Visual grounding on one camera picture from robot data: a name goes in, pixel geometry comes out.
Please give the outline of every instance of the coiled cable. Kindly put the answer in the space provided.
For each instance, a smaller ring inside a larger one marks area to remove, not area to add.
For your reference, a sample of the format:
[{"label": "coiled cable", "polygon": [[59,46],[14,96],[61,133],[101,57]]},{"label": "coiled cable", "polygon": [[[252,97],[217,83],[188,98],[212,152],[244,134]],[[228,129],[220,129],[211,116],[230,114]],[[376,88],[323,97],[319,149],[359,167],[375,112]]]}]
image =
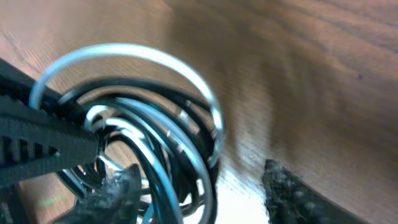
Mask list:
[{"label": "coiled cable", "polygon": [[[195,213],[198,207],[204,205],[199,223],[213,223],[217,209],[215,182],[223,148],[224,122],[218,101],[204,79],[179,59],[134,44],[85,47],[61,57],[44,71],[32,89],[30,106],[40,109],[46,82],[67,65],[109,55],[140,57],[172,68],[188,78],[202,92],[208,104],[183,91],[148,80],[104,78],[82,83],[64,94],[57,104],[50,106],[48,112],[96,133],[102,142],[101,149],[94,163],[81,165],[83,171],[79,167],[72,167],[57,172],[58,178],[77,198],[99,190],[106,179],[106,165],[111,169],[122,169],[105,154],[108,145],[121,141],[135,153],[147,177],[144,181],[148,182],[149,188],[141,190],[141,194],[150,194],[152,202],[141,202],[139,208],[139,214],[145,222],[182,223],[183,216]],[[199,128],[199,132],[196,133],[178,114],[148,98],[131,93],[108,93],[70,111],[69,106],[87,93],[116,85],[141,88],[163,96],[180,108],[189,117],[189,122]],[[192,106],[211,115],[213,129],[205,124]],[[102,117],[101,114],[109,108],[115,112]],[[199,194],[198,179],[203,184],[202,195]],[[192,202],[180,206],[188,195]]]}]

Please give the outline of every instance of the wood grain surface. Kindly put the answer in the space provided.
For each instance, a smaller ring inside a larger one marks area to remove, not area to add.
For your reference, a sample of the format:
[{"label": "wood grain surface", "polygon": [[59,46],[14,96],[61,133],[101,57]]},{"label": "wood grain surface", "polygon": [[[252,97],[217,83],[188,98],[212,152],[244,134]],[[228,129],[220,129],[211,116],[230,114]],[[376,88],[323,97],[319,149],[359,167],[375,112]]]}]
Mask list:
[{"label": "wood grain surface", "polygon": [[[397,12],[397,0],[0,0],[0,57],[37,78],[91,44],[169,52],[206,78],[226,117],[219,223],[265,222],[270,157],[370,223],[397,223]],[[125,57],[78,63],[50,86],[103,75],[198,94],[176,73]],[[73,203],[52,175],[22,186],[39,222]]]}]

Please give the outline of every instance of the black frayed object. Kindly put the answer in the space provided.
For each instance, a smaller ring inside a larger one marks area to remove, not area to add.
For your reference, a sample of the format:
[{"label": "black frayed object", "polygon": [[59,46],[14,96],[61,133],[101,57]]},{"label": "black frayed object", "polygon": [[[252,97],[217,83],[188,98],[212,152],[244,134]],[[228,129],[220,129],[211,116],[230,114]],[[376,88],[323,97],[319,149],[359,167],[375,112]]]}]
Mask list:
[{"label": "black frayed object", "polygon": [[[33,84],[0,60],[0,186],[92,162],[98,153],[95,134],[27,106]],[[46,91],[45,101],[55,96]]]},{"label": "black frayed object", "polygon": [[366,223],[305,185],[275,160],[266,160],[262,183],[270,224]]},{"label": "black frayed object", "polygon": [[116,173],[97,193],[80,200],[73,210],[52,223],[136,223],[140,191],[141,175],[139,166],[134,164]]}]

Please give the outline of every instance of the white cable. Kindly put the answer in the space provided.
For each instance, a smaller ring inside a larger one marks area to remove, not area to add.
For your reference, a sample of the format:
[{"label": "white cable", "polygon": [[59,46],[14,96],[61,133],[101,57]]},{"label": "white cable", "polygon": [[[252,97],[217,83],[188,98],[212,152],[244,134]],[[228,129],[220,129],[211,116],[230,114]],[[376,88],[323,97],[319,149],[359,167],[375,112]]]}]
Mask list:
[{"label": "white cable", "polygon": [[[111,108],[110,106],[104,106],[104,105],[94,105],[94,106],[92,106],[88,110],[88,112],[86,114],[86,119],[85,119],[85,123],[84,123],[85,129],[87,129],[89,131],[94,131],[92,125],[93,125],[93,122],[94,122],[95,118],[98,115],[100,115],[102,112],[104,112],[104,111],[106,111],[106,110],[108,110],[110,108]],[[153,134],[154,137],[156,138],[156,140],[158,140],[158,142],[160,143],[160,145],[164,149],[166,149],[167,151],[170,151],[168,145],[166,145],[166,143],[163,141],[163,139],[157,134],[157,132],[155,130],[152,129],[152,127],[150,127],[145,121],[143,121],[139,116],[137,116],[135,114],[134,114],[133,118],[135,120],[138,120],[138,122],[140,122],[147,131],[149,131],[151,134]],[[135,129],[132,129],[131,131],[137,137],[139,137],[141,140],[145,141],[148,145],[151,144],[151,140],[147,139],[146,136],[144,135],[144,133],[141,130],[135,128]],[[110,159],[110,158],[105,157],[105,156],[101,157],[101,155],[99,155],[99,159],[101,159],[103,162],[106,162],[106,163],[109,162],[111,165],[112,164],[116,164],[114,161],[105,161],[107,159]],[[173,181],[173,175],[172,175],[171,168],[170,168],[170,161],[168,159],[166,159],[166,164],[168,165],[167,173],[169,175],[170,181]]]},{"label": "white cable", "polygon": [[195,172],[199,175],[199,178],[201,178],[201,181],[203,182],[203,188],[205,189],[205,209],[199,223],[208,223],[211,215],[211,209],[213,206],[213,192],[211,189],[211,181],[205,163],[201,159],[198,149],[195,147],[194,143],[192,143],[187,134],[185,134],[185,132],[182,131],[181,128],[174,123],[174,121],[172,121],[169,117],[159,112],[155,108],[148,106],[140,101],[132,100],[129,98],[118,98],[118,100],[122,102],[124,101],[132,108],[135,108],[136,110],[140,110],[144,114],[147,114],[153,120],[160,123],[163,127],[167,127],[167,129],[179,141],[178,144],[183,147],[183,150],[191,161]]},{"label": "white cable", "polygon": [[77,179],[77,177],[73,174],[72,171],[68,169],[63,169],[62,172],[69,177],[69,179],[81,190],[84,194],[86,194],[85,187],[83,184]]},{"label": "white cable", "polygon": [[120,130],[121,134],[131,139],[134,144],[142,151],[148,162],[154,168],[154,171],[159,176],[160,182],[164,185],[165,193],[167,195],[167,198],[170,200],[170,204],[172,206],[171,209],[173,210],[177,218],[178,224],[182,224],[182,212],[178,203],[177,195],[174,192],[173,185],[170,182],[166,171],[163,169],[156,155],[139,137],[137,137],[136,135],[134,135],[133,132],[130,131],[136,129],[136,127],[121,118],[106,118],[105,120],[97,121],[93,125],[93,130],[96,131],[100,128],[104,128],[105,126],[117,127]]},{"label": "white cable", "polygon": [[199,89],[199,91],[201,91],[202,95],[210,104],[211,115],[216,130],[214,152],[211,159],[208,161],[210,167],[214,167],[221,155],[224,144],[224,121],[221,114],[220,104],[218,103],[218,100],[216,99],[209,85],[206,83],[206,81],[204,81],[203,77],[200,76],[198,72],[178,58],[160,50],[137,44],[115,43],[92,45],[70,52],[47,67],[40,79],[32,88],[29,97],[29,106],[31,108],[40,109],[40,102],[45,90],[45,84],[66,66],[89,58],[118,55],[143,58],[165,65],[166,67],[175,70],[190,80]]}]

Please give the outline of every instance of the black plastic tool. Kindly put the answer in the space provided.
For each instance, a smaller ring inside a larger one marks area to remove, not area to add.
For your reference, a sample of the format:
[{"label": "black plastic tool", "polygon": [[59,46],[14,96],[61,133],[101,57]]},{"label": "black plastic tool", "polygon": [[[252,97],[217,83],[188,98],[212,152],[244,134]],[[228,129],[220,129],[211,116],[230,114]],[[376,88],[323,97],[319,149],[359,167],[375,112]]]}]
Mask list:
[{"label": "black plastic tool", "polygon": [[[0,186],[94,162],[98,138],[29,108],[34,80],[0,60]],[[44,105],[59,95],[47,90]]]}]

